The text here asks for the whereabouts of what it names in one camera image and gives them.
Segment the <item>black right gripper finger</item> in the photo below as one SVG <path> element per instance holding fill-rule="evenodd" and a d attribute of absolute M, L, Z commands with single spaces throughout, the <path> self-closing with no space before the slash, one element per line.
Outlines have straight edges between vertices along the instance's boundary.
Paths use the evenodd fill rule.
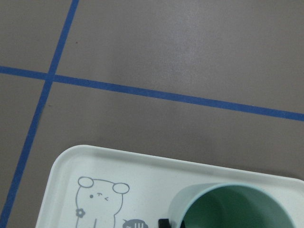
<path fill-rule="evenodd" d="M 170 228 L 170 222 L 168 219 L 159 219 L 158 228 Z"/>

